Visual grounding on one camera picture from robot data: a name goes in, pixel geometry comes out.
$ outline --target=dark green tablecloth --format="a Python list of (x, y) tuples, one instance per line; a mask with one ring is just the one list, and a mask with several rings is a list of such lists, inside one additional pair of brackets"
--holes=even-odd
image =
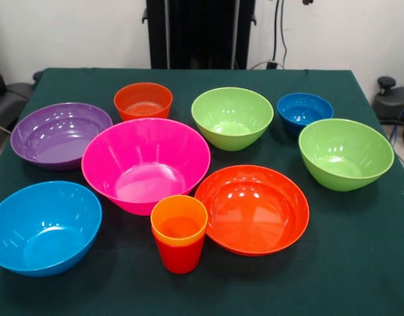
[[(321, 187), (303, 165), (297, 143), (283, 130), (278, 99), (291, 92), (321, 95), (335, 117), (380, 128), (348, 71), (49, 69), (23, 115), (62, 101), (105, 109), (119, 122), (114, 93), (133, 82), (166, 85), (171, 119), (195, 127), (192, 101), (220, 86), (252, 89), (274, 105), (275, 118), (249, 148), (212, 147), (209, 173), (256, 164), (286, 174), (304, 191), (310, 223), (287, 250), (240, 257), (206, 240), (198, 268), (172, 275), (162, 266), (148, 217), (103, 197), (103, 223), (89, 254), (72, 270), (27, 278), (0, 268), (0, 315), (404, 315), (404, 170), (397, 160), (375, 183), (354, 192)], [(49, 172), (18, 158), (8, 145), (0, 158), (0, 201), (46, 180), (86, 185), (81, 172)]]

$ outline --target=light blue bowl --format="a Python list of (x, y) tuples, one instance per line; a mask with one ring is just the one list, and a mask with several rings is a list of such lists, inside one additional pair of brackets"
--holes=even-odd
[(0, 266), (29, 277), (62, 273), (88, 252), (101, 220), (98, 198), (79, 184), (21, 189), (0, 203)]
[(310, 123), (333, 117), (330, 103), (309, 93), (286, 95), (278, 101), (277, 107), (285, 129), (294, 136), (298, 136)]

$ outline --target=red-orange bowl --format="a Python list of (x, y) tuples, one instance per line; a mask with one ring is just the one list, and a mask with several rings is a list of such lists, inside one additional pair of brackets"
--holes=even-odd
[(247, 256), (294, 244), (310, 216), (301, 189), (283, 174), (254, 165), (216, 171), (196, 191), (208, 211), (206, 234), (225, 249)]
[(166, 119), (172, 102), (171, 91), (153, 82), (130, 84), (120, 89), (114, 96), (114, 106), (122, 120), (145, 117)]

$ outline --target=white wall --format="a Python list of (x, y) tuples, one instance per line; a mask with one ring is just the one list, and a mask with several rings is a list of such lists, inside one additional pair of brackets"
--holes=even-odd
[(146, 0), (0, 0), (5, 81), (58, 67), (150, 68)]
[[(275, 4), (256, 2), (248, 66), (272, 57)], [(381, 75), (404, 84), (404, 0), (286, 0), (284, 30), (287, 68), (351, 69), (369, 100)]]
[[(270, 59), (275, 1), (257, 0), (248, 65)], [(49, 66), (150, 68), (146, 0), (0, 0), (0, 67), (9, 82)], [(287, 68), (352, 69), (404, 84), (404, 0), (286, 0)], [(277, 59), (281, 61), (280, 47)]]

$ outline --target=magenta bowl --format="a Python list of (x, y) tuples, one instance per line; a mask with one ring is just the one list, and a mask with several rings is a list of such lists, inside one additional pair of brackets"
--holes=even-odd
[(97, 135), (84, 151), (82, 172), (113, 203), (148, 216), (161, 199), (188, 194), (209, 165), (209, 146), (191, 127), (165, 118), (138, 118)]
[(22, 119), (11, 134), (13, 151), (29, 163), (53, 171), (80, 168), (86, 146), (112, 126), (109, 115), (85, 103), (59, 103)]

